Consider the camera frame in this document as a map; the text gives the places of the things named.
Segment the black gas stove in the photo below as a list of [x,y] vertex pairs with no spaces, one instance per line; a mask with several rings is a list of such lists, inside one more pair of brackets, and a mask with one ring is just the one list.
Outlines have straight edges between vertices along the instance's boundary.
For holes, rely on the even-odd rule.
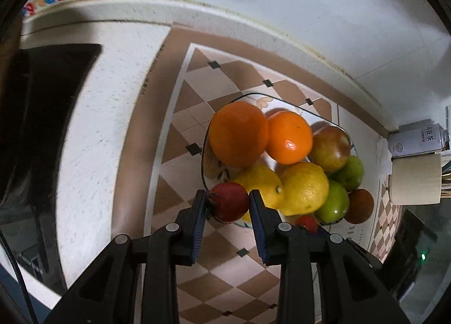
[[56,197],[63,143],[100,44],[21,49],[1,90],[1,231],[17,263],[63,294]]

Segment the grey gas canister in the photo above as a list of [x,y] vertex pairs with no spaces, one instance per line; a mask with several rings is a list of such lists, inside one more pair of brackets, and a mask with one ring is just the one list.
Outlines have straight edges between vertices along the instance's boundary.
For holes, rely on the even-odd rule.
[[439,123],[399,130],[388,137],[393,158],[444,152],[450,149],[450,136]]

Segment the white tissue paper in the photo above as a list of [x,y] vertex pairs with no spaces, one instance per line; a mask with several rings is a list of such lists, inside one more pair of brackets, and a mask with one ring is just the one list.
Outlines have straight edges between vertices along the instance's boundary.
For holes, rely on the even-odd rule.
[[388,140],[380,138],[376,142],[378,179],[383,182],[387,176],[392,174],[392,154],[388,147]]

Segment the green apple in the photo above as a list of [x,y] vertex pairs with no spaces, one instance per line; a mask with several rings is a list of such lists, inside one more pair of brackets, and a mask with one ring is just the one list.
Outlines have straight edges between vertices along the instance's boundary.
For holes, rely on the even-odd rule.
[[322,225],[338,223],[349,210],[348,192],[339,182],[329,180],[329,193],[325,204],[316,212],[315,216]]
[[346,165],[334,173],[331,177],[339,182],[347,191],[353,191],[359,188],[365,174],[362,161],[355,155],[350,155]]

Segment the checkered kitchen mat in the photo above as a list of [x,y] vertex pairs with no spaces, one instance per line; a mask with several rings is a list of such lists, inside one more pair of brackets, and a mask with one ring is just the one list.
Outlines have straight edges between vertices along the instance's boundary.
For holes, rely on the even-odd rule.
[[406,323],[354,241],[290,223],[281,165],[264,148],[270,115],[301,132],[334,127],[332,100],[212,50],[222,39],[177,28],[138,99],[118,172],[113,226],[142,277],[142,323]]

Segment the wooden chopsticks bundle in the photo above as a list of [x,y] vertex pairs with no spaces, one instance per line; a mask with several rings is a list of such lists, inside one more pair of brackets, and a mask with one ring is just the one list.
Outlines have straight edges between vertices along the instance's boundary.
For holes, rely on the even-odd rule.
[[441,179],[441,192],[440,196],[442,198],[450,198],[451,197],[451,172],[447,171],[442,175]]

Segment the large yellow lemon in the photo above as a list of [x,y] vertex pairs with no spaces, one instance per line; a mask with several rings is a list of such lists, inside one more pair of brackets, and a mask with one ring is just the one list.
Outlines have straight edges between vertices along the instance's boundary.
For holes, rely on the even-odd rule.
[[325,204],[329,179],[319,165],[301,161],[287,167],[279,178],[284,189],[284,202],[279,207],[282,215],[311,214]]

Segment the red cherry tomato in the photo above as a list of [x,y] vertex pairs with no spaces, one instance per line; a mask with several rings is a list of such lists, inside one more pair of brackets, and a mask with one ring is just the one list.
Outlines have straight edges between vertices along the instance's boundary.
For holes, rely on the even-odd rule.
[[247,190],[235,182],[217,184],[208,193],[213,218],[223,224],[234,223],[248,212]]
[[297,218],[294,222],[296,226],[305,228],[311,234],[316,234],[319,224],[312,215],[304,215]]

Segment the dark orange bottom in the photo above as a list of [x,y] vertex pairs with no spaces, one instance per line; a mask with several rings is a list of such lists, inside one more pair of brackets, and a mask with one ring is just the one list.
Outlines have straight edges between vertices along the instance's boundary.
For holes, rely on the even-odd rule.
[[358,225],[367,221],[374,209],[374,199],[365,189],[357,189],[349,193],[349,209],[345,215],[348,223]]

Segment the deer pattern oval plate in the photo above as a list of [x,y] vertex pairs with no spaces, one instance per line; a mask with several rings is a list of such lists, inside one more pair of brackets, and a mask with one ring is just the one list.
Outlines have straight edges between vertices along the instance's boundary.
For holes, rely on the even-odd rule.
[[220,107],[207,128],[203,178],[259,190],[264,203],[306,226],[346,218],[363,169],[346,131],[312,113],[261,94]]

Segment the orange mandarin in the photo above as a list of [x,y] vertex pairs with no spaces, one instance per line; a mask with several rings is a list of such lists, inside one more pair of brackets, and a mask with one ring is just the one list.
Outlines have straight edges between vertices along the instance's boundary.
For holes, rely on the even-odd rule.
[[269,139],[266,152],[277,163],[296,164],[313,147],[313,133],[309,124],[299,114],[284,110],[268,118]]
[[229,103],[215,113],[209,124],[208,139],[215,156],[233,168],[247,168],[267,147],[269,123],[251,103]]

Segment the orange mandarin top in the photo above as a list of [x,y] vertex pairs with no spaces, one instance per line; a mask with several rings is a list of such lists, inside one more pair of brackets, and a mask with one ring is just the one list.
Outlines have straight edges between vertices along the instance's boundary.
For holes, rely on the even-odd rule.
[[229,103],[215,113],[209,124],[208,139],[215,156],[233,168],[247,168],[267,147],[269,123],[251,103]]

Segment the beige utensil holder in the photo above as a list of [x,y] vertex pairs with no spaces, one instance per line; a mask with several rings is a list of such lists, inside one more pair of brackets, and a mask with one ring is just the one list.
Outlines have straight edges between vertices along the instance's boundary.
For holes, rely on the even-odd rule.
[[390,200],[399,206],[438,204],[441,180],[439,154],[395,158],[389,177]]

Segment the small yellow lemon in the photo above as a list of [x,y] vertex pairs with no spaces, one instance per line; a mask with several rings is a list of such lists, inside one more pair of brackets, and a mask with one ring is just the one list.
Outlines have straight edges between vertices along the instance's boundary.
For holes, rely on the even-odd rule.
[[232,178],[232,182],[242,185],[249,193],[258,190],[268,208],[278,210],[284,202],[283,184],[265,163],[259,162],[240,171]]

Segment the brown red apple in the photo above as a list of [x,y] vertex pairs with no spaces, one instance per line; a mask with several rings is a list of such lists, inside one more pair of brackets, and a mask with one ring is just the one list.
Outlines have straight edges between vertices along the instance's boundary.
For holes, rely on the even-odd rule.
[[347,134],[338,127],[327,126],[314,133],[308,158],[326,174],[333,174],[346,165],[350,152],[351,142]]

